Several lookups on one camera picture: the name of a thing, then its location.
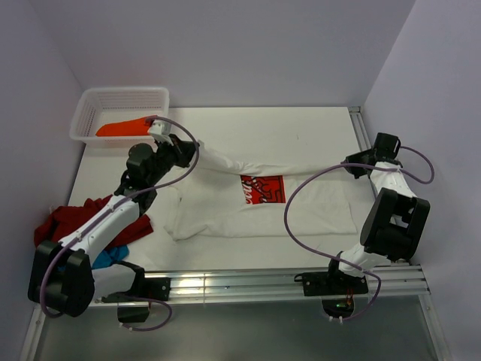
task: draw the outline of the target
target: glass panel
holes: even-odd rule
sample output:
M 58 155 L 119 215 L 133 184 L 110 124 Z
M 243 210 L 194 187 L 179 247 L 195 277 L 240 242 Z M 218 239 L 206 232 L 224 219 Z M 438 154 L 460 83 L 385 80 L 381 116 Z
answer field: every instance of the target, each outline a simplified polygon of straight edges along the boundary
M 146 325 L 162 321 L 159 306 Z M 46 322 L 36 360 L 430 360 L 418 297 L 384 298 L 357 320 L 329 323 L 318 299 L 178 305 L 163 329 L 129 332 L 116 309 Z

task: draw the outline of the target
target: orange cloth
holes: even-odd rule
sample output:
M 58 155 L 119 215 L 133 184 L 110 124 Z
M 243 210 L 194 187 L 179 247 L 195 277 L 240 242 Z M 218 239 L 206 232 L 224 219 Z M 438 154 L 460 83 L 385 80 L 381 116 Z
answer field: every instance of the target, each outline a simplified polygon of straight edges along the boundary
M 129 137 L 149 135 L 149 124 L 145 123 L 148 117 L 127 120 L 120 123 L 105 124 L 95 135 L 98 137 Z

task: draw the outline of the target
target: white table surface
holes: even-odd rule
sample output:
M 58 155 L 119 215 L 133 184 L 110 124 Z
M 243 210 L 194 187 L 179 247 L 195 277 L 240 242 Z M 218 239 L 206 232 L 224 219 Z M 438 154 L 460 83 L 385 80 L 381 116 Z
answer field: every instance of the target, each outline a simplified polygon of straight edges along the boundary
M 321 169 L 359 151 L 346 108 L 177 108 L 169 111 L 169 117 L 210 147 L 250 162 L 319 164 Z M 82 205 L 87 198 L 111 194 L 126 169 L 127 153 L 128 148 L 87 146 L 69 205 Z M 374 201 L 368 180 L 354 180 L 345 171 L 334 171 L 330 177 L 342 182 L 359 233 Z M 127 261 L 146 270 L 162 271 L 320 267 L 329 262 L 303 250 L 289 237 L 195 236 L 173 241 L 163 229 L 167 212 L 160 190 L 147 212 L 154 233 L 129 245 Z M 321 235 L 302 240 L 337 254 L 359 242 L 359 235 Z

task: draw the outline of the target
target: metal frame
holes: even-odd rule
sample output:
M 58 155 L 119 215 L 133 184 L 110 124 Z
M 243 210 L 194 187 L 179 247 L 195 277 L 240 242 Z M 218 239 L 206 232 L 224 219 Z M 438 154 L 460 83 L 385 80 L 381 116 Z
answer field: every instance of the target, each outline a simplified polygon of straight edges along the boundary
M 294 282 L 294 276 L 303 272 L 326 272 L 327 268 L 290 268 L 252 271 L 214 271 L 214 272 L 149 272 L 146 278 L 171 279 L 168 303 L 187 304 L 225 304 L 239 302 L 295 301 L 306 299 L 302 284 Z M 421 266 L 398 263 L 394 266 L 376 267 L 374 273 L 382 280 L 381 297 L 428 295 Z M 377 281 L 368 277 L 370 293 L 356 297 L 369 297 L 374 293 Z M 323 297 L 337 299 L 342 297 Z M 95 300 L 90 307 L 141 306 L 146 302 L 103 303 Z
M 371 147 L 362 120 L 361 108 L 349 108 L 352 126 L 359 148 Z M 308 299 L 304 297 L 302 285 L 294 282 L 294 276 L 302 272 L 325 271 L 326 268 L 299 268 L 246 271 L 212 272 L 147 272 L 148 278 L 171 278 L 169 303 L 219 304 L 230 302 L 272 302 Z M 425 316 L 437 358 L 451 360 L 436 312 L 432 305 L 430 291 L 420 265 L 406 262 L 388 267 L 376 267 L 374 273 L 382 280 L 380 297 L 418 296 Z M 376 288 L 376 281 L 368 278 L 370 293 L 357 297 L 369 297 Z M 95 300 L 91 308 L 112 308 L 122 306 L 144 306 L 145 302 L 102 303 Z M 38 342 L 44 326 L 45 315 L 39 305 L 35 305 L 20 360 L 30 361 L 35 357 Z

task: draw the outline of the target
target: white plastic basket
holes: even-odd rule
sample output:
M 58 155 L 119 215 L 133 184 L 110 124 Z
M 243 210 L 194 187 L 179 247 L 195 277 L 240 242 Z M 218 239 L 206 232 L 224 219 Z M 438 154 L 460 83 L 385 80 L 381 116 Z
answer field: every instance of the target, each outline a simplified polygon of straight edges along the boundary
M 169 95 L 158 86 L 92 88 L 83 92 L 71 122 L 70 138 L 92 147 L 128 147 L 149 136 L 97 137 L 104 124 L 148 115 L 168 115 Z

